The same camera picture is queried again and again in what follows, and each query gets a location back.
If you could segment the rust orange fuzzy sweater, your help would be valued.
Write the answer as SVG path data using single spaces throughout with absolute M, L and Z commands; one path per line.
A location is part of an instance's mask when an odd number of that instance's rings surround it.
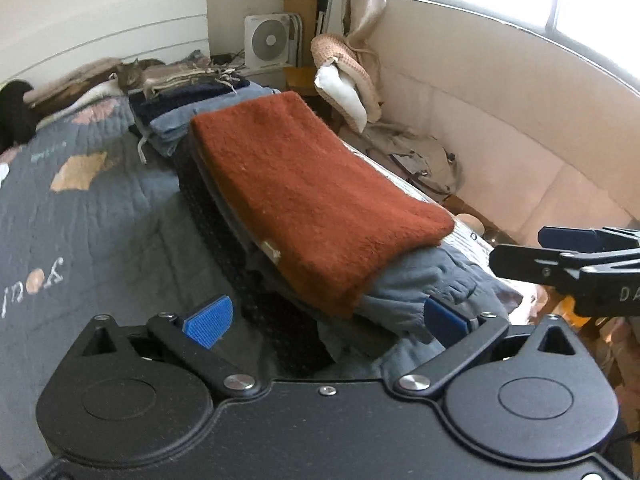
M 222 197 L 306 304 L 351 318 L 373 279 L 452 233 L 441 206 L 417 200 L 349 151 L 295 92 L 199 114 L 196 151 Z

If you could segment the stack of folded blue clothes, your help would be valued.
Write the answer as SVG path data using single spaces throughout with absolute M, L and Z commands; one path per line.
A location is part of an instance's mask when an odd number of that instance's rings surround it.
M 140 162 L 146 164 L 144 149 L 148 146 L 165 158 L 175 154 L 193 117 L 278 93 L 278 89 L 264 87 L 233 70 L 217 77 L 194 76 L 184 84 L 130 93 L 134 124 L 129 130 L 138 137 Z

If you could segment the grey blue folded garment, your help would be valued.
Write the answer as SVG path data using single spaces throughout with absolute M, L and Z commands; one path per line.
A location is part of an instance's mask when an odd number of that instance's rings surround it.
M 390 264 L 362 294 L 349 320 L 318 324 L 334 363 L 319 380 L 392 380 L 444 352 L 424 313 L 429 299 L 467 315 L 489 311 L 506 318 L 523 295 L 447 243 L 408 252 Z

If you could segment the white quilted mattress pad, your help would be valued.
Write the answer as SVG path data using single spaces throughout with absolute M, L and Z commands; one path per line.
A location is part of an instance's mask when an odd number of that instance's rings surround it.
M 420 200 L 423 203 L 436 205 L 439 206 L 439 208 L 442 208 L 442 206 L 436 203 L 431 197 L 428 197 L 412 184 L 402 180 L 397 174 L 393 174 L 390 170 L 387 170 L 373 159 L 370 159 L 367 155 L 361 153 L 356 148 L 353 148 L 348 143 L 344 142 L 344 145 L 353 155 L 359 157 L 361 160 L 373 167 L 379 174 L 382 174 L 387 180 L 390 180 L 396 188 L 400 188 L 402 192 L 411 196 L 415 200 Z M 487 274 L 495 278 L 495 274 L 493 274 L 489 269 L 489 254 L 492 251 L 492 247 L 486 242 L 486 240 L 482 239 L 480 234 L 477 234 L 477 232 L 473 231 L 462 221 L 458 220 L 453 214 L 451 217 L 454 218 L 456 226 L 454 227 L 454 232 L 444 238 L 444 242 L 454 246 L 454 248 L 459 252 L 462 252 L 466 258 L 480 266 Z M 503 284 L 508 285 L 523 296 L 520 305 L 509 314 L 509 320 L 511 322 L 518 323 L 526 322 L 529 319 L 529 315 L 532 314 L 536 301 L 538 300 L 537 286 L 514 282 L 507 278 L 499 278 L 499 281 L 502 281 Z

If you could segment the dark storage bag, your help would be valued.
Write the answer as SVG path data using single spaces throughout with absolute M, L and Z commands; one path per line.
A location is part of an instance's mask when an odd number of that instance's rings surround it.
M 360 315 L 331 318 L 301 300 L 264 255 L 212 177 L 195 141 L 186 136 L 171 156 L 179 188 L 204 244 L 240 300 L 244 320 L 259 330 L 288 374 L 311 378 L 385 377 L 401 367 L 399 337 Z

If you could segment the dark grey quilted bedspread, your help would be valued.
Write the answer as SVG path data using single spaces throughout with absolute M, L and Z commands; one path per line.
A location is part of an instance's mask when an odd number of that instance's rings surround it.
M 1 185 L 1 465 L 49 458 L 42 389 L 86 324 L 140 325 L 239 289 L 205 245 L 170 163 L 140 157 L 132 116 L 106 99 L 39 131 Z

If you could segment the beige canvas backpack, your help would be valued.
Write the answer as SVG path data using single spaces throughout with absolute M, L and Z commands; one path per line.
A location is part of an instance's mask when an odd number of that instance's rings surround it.
M 361 137 L 424 193 L 444 200 L 460 188 L 462 168 L 457 156 L 431 134 L 419 134 L 394 122 L 377 122 L 367 125 Z

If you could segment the pink white folded cushion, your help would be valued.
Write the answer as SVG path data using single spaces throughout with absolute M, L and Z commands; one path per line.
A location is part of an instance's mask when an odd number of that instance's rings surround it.
M 310 50 L 317 69 L 314 88 L 349 128 L 363 133 L 368 125 L 378 122 L 382 116 L 378 90 L 344 38 L 333 34 L 315 36 Z

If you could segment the grey cat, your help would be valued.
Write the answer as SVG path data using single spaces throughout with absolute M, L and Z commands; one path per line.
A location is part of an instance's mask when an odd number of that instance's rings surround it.
M 157 58 L 136 58 L 131 63 L 120 63 L 110 73 L 111 80 L 117 82 L 119 90 L 126 96 L 130 91 L 137 90 L 143 84 L 144 71 L 154 66 L 165 66 L 166 63 Z

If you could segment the black garment on bed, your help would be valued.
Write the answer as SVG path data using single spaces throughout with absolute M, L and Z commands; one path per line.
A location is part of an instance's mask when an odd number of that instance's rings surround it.
M 36 134 L 38 122 L 34 111 L 24 102 L 32 86 L 24 80 L 12 80 L 1 89 L 1 151 L 26 144 Z

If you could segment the white box fan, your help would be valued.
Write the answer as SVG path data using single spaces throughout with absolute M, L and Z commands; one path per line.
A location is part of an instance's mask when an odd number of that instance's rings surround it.
M 244 18 L 244 60 L 250 70 L 301 66 L 303 22 L 297 13 L 249 15 Z

